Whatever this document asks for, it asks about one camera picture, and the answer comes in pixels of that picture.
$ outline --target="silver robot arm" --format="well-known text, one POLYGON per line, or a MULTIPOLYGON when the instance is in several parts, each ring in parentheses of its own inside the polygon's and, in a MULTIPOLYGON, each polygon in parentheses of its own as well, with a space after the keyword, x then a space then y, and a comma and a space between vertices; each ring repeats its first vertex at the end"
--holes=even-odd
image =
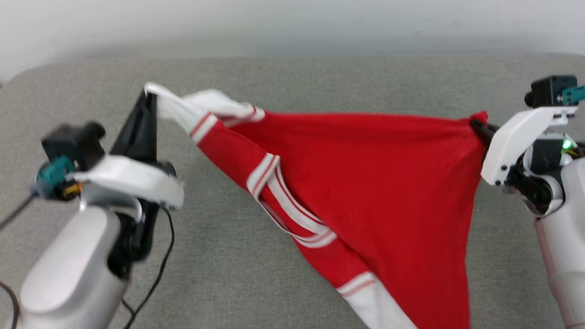
POLYGON ((552 76, 532 83, 525 101, 533 109, 499 129, 472 122, 488 146, 481 176, 519 194, 535 216, 550 290, 575 329, 585 329, 585 152, 552 128, 566 125, 582 99, 576 77, 552 76))
POLYGON ((150 252, 159 209, 183 205, 173 166, 156 159, 156 118, 156 97, 143 93, 109 155, 95 124, 60 127, 43 141, 51 163, 65 159, 72 170, 62 182, 43 176, 55 184, 40 196, 67 201, 62 192, 73 188, 80 209, 25 279, 18 329, 108 327, 132 264, 150 252))

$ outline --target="green led light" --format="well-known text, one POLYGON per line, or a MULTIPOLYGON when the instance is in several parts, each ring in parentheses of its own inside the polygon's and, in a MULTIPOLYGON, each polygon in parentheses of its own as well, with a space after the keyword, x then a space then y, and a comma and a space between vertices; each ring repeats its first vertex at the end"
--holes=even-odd
POLYGON ((573 143, 571 143, 570 140, 565 139, 565 141, 563 142, 563 148, 566 150, 571 149, 573 148, 573 143))

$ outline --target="white wall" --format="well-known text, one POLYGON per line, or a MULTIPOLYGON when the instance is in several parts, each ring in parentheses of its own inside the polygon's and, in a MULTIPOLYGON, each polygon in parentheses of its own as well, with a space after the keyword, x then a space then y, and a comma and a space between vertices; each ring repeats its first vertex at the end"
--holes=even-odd
POLYGON ((69 59, 585 54, 585 0, 0 0, 0 83, 69 59))

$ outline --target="teal connector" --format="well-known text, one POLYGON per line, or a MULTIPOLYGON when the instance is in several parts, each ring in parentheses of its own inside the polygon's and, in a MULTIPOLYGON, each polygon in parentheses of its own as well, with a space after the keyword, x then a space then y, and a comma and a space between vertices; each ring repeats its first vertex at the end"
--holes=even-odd
POLYGON ((565 105, 578 104, 580 101, 585 100, 585 85, 567 88, 562 91, 561 97, 565 105))
POLYGON ((30 192, 41 198, 48 198, 53 194, 55 187, 65 183, 66 175, 74 170, 71 160, 66 156, 60 156, 39 172, 36 184, 30 188, 30 192))

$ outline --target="gray couch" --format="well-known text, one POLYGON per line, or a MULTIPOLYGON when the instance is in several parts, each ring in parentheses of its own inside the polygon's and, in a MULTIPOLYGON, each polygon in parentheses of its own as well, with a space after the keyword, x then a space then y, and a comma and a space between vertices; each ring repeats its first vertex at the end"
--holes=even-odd
MULTIPOLYGON (((145 82, 177 94, 217 88, 276 112, 386 112, 469 116, 504 123, 525 109, 531 81, 576 74, 585 57, 558 54, 319 59, 100 60, 27 71, 0 90, 0 213, 25 196, 44 161, 40 138, 62 122, 97 119, 111 145, 145 82)), ((568 127, 585 138, 579 116, 568 127)), ((186 181, 174 213, 175 249, 136 328, 364 328, 256 202, 224 176, 174 123, 161 122, 159 155, 186 181)), ((0 235, 0 280, 17 290, 75 211, 35 202, 0 235)), ((141 301, 169 241, 159 218, 153 252, 127 293, 141 301)), ((562 328, 531 216, 521 202, 481 183, 467 249, 473 328, 562 328)), ((0 294, 0 323, 9 300, 0 294)), ((122 328, 120 308, 111 328, 122 328)))

